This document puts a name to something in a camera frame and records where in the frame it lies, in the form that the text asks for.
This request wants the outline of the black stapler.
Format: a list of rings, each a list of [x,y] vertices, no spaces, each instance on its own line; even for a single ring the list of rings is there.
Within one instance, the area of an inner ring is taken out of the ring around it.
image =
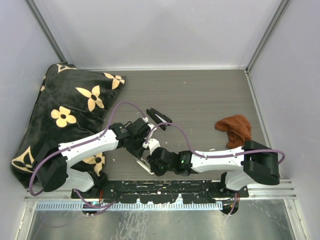
[[[147,108],[146,113],[156,124],[172,123],[172,120],[168,116],[160,113],[159,111],[157,111],[152,107]]]

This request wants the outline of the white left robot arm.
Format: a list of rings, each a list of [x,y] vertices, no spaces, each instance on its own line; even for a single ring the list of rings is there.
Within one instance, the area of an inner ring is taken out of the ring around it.
[[[138,118],[133,123],[114,123],[97,134],[80,140],[57,144],[45,143],[32,164],[33,171],[42,191],[53,192],[61,187],[77,189],[88,198],[100,193],[100,185],[87,171],[75,170],[77,163],[119,148],[126,149],[135,158],[140,158],[145,150],[144,142],[154,125],[147,118]]]

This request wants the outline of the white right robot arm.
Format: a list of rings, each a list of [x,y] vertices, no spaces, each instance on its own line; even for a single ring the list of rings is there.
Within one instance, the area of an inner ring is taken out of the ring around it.
[[[219,191],[231,197],[250,184],[276,186],[280,183],[279,163],[284,154],[256,141],[248,140],[244,146],[221,151],[170,152],[152,138],[144,148],[149,151],[146,158],[137,163],[149,174],[158,177],[166,172],[179,176],[190,176],[209,171],[222,171]]]

